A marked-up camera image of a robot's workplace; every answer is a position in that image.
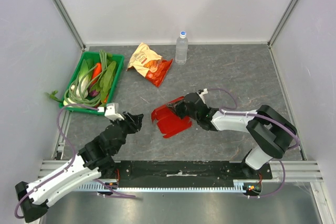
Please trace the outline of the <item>red paper box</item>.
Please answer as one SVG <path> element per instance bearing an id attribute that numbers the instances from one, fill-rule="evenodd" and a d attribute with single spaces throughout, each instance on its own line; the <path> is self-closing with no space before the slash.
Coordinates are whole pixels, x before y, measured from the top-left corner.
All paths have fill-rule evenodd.
<path id="1" fill-rule="evenodd" d="M 156 124 L 164 138 L 170 138 L 192 126 L 192 121 L 188 116 L 186 116 L 184 119 L 181 119 L 168 107 L 170 103 L 179 102 L 183 98 L 183 96 L 176 98 L 154 109 L 151 113 L 152 123 L 156 121 Z"/>

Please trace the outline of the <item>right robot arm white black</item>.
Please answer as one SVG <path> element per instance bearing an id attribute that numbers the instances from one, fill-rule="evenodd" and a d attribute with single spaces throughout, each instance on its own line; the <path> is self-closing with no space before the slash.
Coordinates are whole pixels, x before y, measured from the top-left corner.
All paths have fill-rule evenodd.
<path id="1" fill-rule="evenodd" d="M 207 131 L 237 131 L 249 133 L 257 143 L 244 157 L 241 174 L 254 178 L 259 169 L 272 159 L 282 159 L 287 150 L 299 146 L 296 128 L 268 105 L 257 110 L 234 111 L 236 107 L 211 108 L 205 95 L 209 89 L 185 95 L 166 106 L 180 119 L 189 117 Z"/>

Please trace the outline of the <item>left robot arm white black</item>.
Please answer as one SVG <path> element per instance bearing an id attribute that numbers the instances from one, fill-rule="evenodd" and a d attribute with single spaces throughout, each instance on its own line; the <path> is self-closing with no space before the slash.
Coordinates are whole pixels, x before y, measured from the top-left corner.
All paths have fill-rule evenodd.
<path id="1" fill-rule="evenodd" d="M 127 135 L 137 133 L 142 127 L 143 114 L 129 112 L 110 120 L 110 125 L 64 165 L 34 182 L 20 182 L 15 186 L 18 204 L 14 214 L 26 223 L 43 215 L 60 198 L 85 182 L 111 178 L 115 173 L 113 156 L 126 143 Z"/>

